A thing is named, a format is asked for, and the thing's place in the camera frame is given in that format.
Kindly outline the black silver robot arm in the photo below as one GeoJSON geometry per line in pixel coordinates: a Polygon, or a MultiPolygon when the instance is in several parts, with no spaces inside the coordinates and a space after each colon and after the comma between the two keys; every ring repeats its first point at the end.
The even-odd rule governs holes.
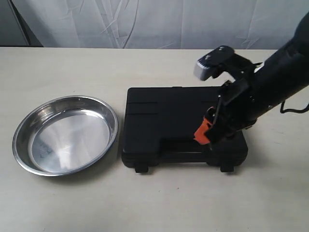
{"type": "Polygon", "coordinates": [[[222,45],[201,57],[195,71],[202,81],[224,72],[233,78],[220,87],[216,106],[207,110],[194,134],[201,145],[250,128],[276,106],[289,113],[285,101],[309,84],[309,18],[303,17],[292,39],[263,62],[253,63],[222,45]]]}

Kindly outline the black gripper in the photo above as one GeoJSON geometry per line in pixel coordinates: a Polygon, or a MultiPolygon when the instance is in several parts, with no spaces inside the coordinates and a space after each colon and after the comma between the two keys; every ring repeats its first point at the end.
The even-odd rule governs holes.
{"type": "Polygon", "coordinates": [[[226,81],[219,88],[218,102],[214,109],[207,110],[204,118],[194,133],[194,140],[200,145],[215,144],[232,137],[256,120],[245,116],[245,100],[250,90],[249,78],[253,76],[256,65],[246,58],[229,58],[211,67],[211,77],[217,78],[227,72],[234,78],[234,82],[226,81]]]}

